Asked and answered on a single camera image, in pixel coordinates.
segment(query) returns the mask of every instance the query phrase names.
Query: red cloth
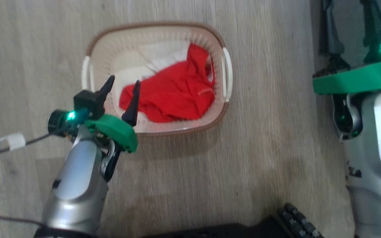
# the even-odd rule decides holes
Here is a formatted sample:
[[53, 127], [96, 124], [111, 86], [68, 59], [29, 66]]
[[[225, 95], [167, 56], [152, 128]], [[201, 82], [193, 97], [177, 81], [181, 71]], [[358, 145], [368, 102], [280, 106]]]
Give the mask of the red cloth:
[[[190, 44], [186, 61], [163, 69], [143, 80], [139, 97], [139, 111], [153, 122], [172, 122], [180, 119], [199, 119], [213, 103], [215, 95], [207, 75], [214, 70], [207, 65], [209, 54]], [[132, 99], [133, 85], [123, 89], [120, 107], [126, 110]]]

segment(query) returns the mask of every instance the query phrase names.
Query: green bracket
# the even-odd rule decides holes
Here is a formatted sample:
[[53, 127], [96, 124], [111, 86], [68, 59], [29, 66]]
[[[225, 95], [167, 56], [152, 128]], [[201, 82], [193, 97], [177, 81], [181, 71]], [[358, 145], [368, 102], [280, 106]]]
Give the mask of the green bracket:
[[96, 128], [102, 134], [123, 146], [127, 152], [135, 152], [138, 147], [138, 138], [133, 128], [116, 116], [104, 114], [98, 120], [86, 120], [85, 126], [92, 130]]
[[381, 89], [381, 62], [313, 80], [317, 94], [353, 94]]

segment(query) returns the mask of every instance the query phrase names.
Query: cable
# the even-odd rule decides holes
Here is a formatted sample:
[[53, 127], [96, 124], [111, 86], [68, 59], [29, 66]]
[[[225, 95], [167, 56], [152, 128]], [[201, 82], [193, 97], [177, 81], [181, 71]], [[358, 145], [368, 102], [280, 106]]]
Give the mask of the cable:
[[[59, 128], [58, 130], [53, 131], [51, 133], [48, 133], [48, 134], [46, 134], [46, 135], [44, 135], [42, 137], [38, 137], [36, 139], [29, 140], [29, 141], [26, 142], [26, 146], [30, 145], [30, 144], [33, 144], [33, 143], [36, 143], [38, 141], [41, 141], [43, 139], [46, 139], [47, 137], [50, 137], [52, 135], [61, 133], [61, 132], [65, 131], [68, 127], [69, 127], [69, 125], [65, 126], [63, 128]], [[10, 151], [10, 148], [0, 149], [0, 154], [8, 152], [8, 151]], [[35, 225], [38, 225], [38, 226], [45, 226], [45, 224], [43, 224], [43, 223], [41, 223], [41, 222], [39, 222], [37, 220], [31, 220], [31, 219], [25, 219], [25, 218], [5, 217], [5, 216], [0, 215], [0, 220], [10, 221], [10, 222], [19, 222], [19, 223], [29, 223], [29, 224], [35, 224]]]

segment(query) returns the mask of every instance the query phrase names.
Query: laundry basket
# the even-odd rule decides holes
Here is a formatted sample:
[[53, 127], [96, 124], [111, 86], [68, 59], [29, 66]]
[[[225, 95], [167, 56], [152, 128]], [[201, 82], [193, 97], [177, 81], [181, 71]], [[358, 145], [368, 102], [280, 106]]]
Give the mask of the laundry basket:
[[151, 47], [158, 48], [158, 54], [144, 57], [145, 60], [157, 60], [162, 57], [160, 51], [168, 51], [170, 46], [180, 45], [180, 42], [191, 42], [205, 48], [210, 54], [216, 79], [215, 100], [198, 120], [156, 123], [139, 116], [135, 132], [138, 136], [161, 136], [210, 128], [221, 121], [227, 111], [232, 94], [233, 71], [223, 39], [213, 29], [202, 24], [135, 24], [106, 30], [89, 45], [83, 60], [82, 87], [94, 92], [102, 87], [109, 75], [114, 74], [115, 83], [104, 107], [106, 113], [121, 117], [124, 110], [119, 107], [118, 100], [124, 80], [132, 78], [136, 81], [145, 76], [139, 72], [139, 67], [146, 63], [140, 58], [142, 52], [145, 54]]

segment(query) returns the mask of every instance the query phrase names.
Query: wooden floor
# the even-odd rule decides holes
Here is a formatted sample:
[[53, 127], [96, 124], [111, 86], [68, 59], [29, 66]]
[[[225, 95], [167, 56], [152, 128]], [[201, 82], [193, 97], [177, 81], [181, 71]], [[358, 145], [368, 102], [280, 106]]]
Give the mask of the wooden floor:
[[[232, 56], [229, 110], [213, 129], [141, 139], [136, 154], [121, 156], [101, 237], [253, 225], [285, 202], [327, 237], [351, 237], [343, 148], [330, 102], [312, 90], [321, 62], [313, 9], [292, 0], [0, 0], [0, 137], [38, 137], [54, 109], [72, 107], [85, 49], [101, 30], [203, 22]], [[69, 146], [51, 138], [1, 155], [0, 214], [39, 219]], [[0, 221], [0, 237], [31, 237], [35, 229]]]

